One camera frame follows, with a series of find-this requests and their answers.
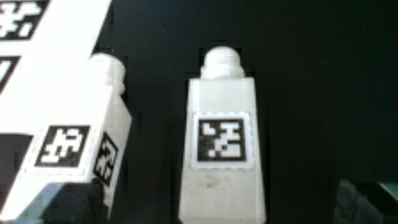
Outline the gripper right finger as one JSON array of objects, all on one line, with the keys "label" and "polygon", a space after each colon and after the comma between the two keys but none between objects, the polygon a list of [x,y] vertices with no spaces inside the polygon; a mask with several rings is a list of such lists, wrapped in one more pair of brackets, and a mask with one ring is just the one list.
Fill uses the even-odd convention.
[{"label": "gripper right finger", "polygon": [[331,224],[398,224],[398,182],[339,181]]}]

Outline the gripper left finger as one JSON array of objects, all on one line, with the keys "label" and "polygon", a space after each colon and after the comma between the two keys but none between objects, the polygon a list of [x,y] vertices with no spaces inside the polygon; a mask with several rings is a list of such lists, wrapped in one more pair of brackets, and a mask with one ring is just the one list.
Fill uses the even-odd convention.
[{"label": "gripper left finger", "polygon": [[20,214],[0,224],[106,224],[104,190],[90,183],[49,183]]}]

